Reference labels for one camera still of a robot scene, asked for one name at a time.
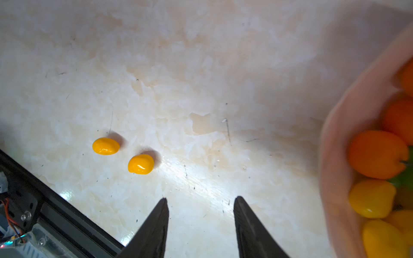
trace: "wire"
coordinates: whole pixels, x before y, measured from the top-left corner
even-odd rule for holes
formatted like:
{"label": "wire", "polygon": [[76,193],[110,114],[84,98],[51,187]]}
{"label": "wire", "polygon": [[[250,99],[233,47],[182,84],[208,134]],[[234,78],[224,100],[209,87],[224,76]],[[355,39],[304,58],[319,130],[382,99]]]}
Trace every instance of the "wire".
{"label": "wire", "polygon": [[1,202],[4,206],[4,211],[6,213],[7,223],[9,223],[9,226],[13,229],[13,231],[16,233],[16,235],[19,236],[19,238],[21,239],[21,235],[19,233],[17,233],[17,230],[15,228],[15,226],[17,226],[17,227],[19,227],[19,226],[17,225],[17,223],[14,220],[12,220],[9,217],[9,198],[6,198],[6,203],[4,203],[3,200],[1,200]]}

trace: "black metal frame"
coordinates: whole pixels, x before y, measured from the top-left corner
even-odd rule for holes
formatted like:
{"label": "black metal frame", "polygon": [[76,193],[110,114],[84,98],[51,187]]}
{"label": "black metal frame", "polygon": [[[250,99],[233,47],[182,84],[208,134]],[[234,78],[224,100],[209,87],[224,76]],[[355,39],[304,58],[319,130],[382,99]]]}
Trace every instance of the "black metal frame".
{"label": "black metal frame", "polygon": [[47,224],[67,239],[71,243],[68,247],[70,251],[81,257],[112,258],[124,248],[116,239],[1,150],[0,164],[7,178],[22,182],[29,192],[40,194],[38,206],[41,209],[33,214],[32,221],[36,222],[37,216],[43,225]]}

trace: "bolt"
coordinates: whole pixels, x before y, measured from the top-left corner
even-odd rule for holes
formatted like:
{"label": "bolt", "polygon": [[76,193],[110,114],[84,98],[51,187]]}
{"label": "bolt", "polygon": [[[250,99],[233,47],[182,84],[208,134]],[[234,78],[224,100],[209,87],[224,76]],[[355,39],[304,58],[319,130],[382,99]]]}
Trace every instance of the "bolt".
{"label": "bolt", "polygon": [[22,221],[30,220],[30,219],[31,219],[31,213],[30,213],[30,211],[25,211],[24,214],[22,214],[22,216],[20,217],[20,219],[21,219]]}
{"label": "bolt", "polygon": [[44,238],[40,238],[38,244],[39,244],[39,246],[44,246],[46,244],[46,240]]}
{"label": "bolt", "polygon": [[24,214],[25,214],[25,216],[26,216],[26,220],[30,220],[30,219],[31,219],[31,213],[30,213],[30,211],[25,211]]}

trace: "marble countertop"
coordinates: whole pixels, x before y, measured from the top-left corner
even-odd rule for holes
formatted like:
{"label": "marble countertop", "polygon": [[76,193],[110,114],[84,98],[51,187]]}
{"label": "marble countertop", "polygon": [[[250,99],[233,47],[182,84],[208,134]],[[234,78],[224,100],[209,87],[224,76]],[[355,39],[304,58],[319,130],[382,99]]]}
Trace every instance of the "marble countertop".
{"label": "marble countertop", "polygon": [[[411,1],[0,2],[0,148],[123,244],[168,199],[165,257],[238,257],[242,195],[291,258],[332,256],[321,126]],[[117,133],[115,155],[92,143]],[[131,174],[152,151],[157,167]]]}

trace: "yellow candy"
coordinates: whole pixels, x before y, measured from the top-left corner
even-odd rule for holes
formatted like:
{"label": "yellow candy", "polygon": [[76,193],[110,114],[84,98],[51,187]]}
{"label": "yellow candy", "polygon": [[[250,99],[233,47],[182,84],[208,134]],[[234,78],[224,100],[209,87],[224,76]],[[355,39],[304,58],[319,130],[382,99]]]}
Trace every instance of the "yellow candy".
{"label": "yellow candy", "polygon": [[407,244],[413,246],[413,211],[393,211],[386,221],[400,230]]}
{"label": "yellow candy", "polygon": [[409,246],[402,233],[387,222],[366,222],[362,238],[367,258],[409,258]]}
{"label": "yellow candy", "polygon": [[118,152],[120,145],[115,140],[102,137],[93,143],[92,148],[97,154],[112,155]]}
{"label": "yellow candy", "polygon": [[351,207],[366,218],[385,218],[393,207],[396,188],[385,180],[366,179],[353,186],[349,193]]}
{"label": "yellow candy", "polygon": [[154,168],[154,159],[147,155],[136,155],[129,161],[128,170],[131,173],[147,175]]}

